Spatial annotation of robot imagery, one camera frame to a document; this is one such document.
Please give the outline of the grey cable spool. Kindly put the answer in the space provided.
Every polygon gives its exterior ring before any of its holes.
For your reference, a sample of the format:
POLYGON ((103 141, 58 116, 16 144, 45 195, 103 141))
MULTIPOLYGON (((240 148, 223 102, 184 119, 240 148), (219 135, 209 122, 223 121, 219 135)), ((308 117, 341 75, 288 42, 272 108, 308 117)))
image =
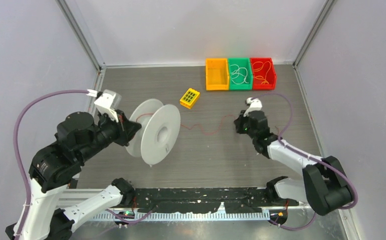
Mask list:
POLYGON ((160 163, 178 138, 181 123, 179 109, 151 98, 142 102, 129 120, 139 123, 141 128, 126 147, 127 152, 135 158, 142 158, 148 165, 160 163))

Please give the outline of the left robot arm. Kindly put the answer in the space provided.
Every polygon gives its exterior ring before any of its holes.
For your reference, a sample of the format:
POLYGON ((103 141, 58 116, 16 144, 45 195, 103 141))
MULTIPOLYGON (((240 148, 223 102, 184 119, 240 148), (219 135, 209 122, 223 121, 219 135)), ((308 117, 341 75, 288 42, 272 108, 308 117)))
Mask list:
POLYGON ((6 228, 7 236, 12 240, 67 240, 100 212, 117 205, 130 206, 135 190, 123 178, 113 180, 99 194, 75 206, 59 208, 57 203, 86 161, 112 143, 127 147, 141 127, 121 110, 116 120, 101 114, 98 123, 87 112, 68 115, 57 126, 55 142, 33 157, 30 202, 18 222, 6 228))

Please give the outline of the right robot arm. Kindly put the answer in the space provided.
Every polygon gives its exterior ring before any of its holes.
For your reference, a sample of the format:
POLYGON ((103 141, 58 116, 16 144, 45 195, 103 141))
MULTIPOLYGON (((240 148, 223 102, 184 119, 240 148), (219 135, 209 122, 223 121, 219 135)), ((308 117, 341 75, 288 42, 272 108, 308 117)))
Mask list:
POLYGON ((292 146, 270 131, 262 111, 242 110, 234 124, 237 133, 251 138, 259 154, 302 176, 298 181, 286 176, 269 181, 266 198, 272 205, 292 199, 309 204, 318 215, 324 216, 354 203, 355 191, 337 158, 315 156, 292 146))

